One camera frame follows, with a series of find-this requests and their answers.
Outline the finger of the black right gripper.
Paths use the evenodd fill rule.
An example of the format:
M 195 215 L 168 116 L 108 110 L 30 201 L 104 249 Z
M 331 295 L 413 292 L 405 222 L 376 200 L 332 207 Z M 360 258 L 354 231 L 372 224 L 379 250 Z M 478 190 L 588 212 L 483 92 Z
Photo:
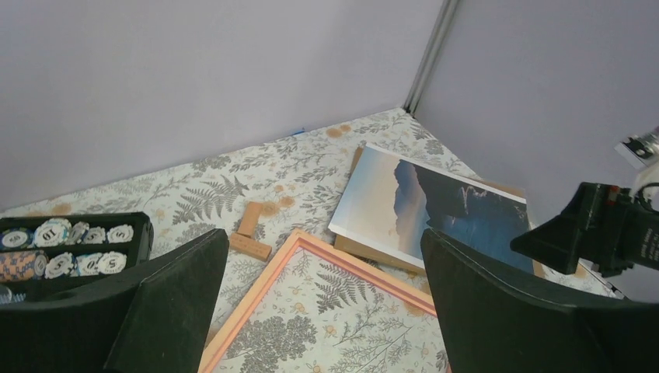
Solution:
M 562 274 L 575 274 L 579 260 L 592 262 L 600 274 L 621 274 L 626 261 L 615 252 L 617 239 L 606 235 L 620 226 L 610 217 L 626 201 L 626 190 L 602 183 L 581 183 L 554 218 L 510 243 L 511 250 Z

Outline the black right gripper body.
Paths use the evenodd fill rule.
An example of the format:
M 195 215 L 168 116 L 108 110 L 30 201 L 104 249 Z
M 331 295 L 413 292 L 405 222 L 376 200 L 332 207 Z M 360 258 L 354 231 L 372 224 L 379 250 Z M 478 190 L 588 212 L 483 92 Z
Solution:
M 602 242 L 592 268 L 614 277 L 636 264 L 658 269 L 658 210 L 640 196 L 619 196 L 605 203 L 599 225 Z

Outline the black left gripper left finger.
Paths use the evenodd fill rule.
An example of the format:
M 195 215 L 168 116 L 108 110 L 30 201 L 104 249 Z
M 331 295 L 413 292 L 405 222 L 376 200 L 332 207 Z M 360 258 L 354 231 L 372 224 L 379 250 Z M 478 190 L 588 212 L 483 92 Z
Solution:
M 1 307 L 1 370 L 197 371 L 227 256 L 216 228 L 118 274 L 31 284 Z

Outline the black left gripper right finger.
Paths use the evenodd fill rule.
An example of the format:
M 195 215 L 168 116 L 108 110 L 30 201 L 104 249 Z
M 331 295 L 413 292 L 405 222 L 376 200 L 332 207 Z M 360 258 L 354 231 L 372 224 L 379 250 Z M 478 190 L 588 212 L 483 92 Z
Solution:
M 432 229 L 420 240 L 454 372 L 656 372 L 658 307 L 536 277 Z

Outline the light wooden picture frame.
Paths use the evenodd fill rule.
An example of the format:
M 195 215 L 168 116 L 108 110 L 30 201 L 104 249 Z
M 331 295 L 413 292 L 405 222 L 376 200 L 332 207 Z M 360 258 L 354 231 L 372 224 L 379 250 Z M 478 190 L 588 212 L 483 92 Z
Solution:
M 205 348 L 202 372 L 448 372 L 428 292 L 293 231 Z

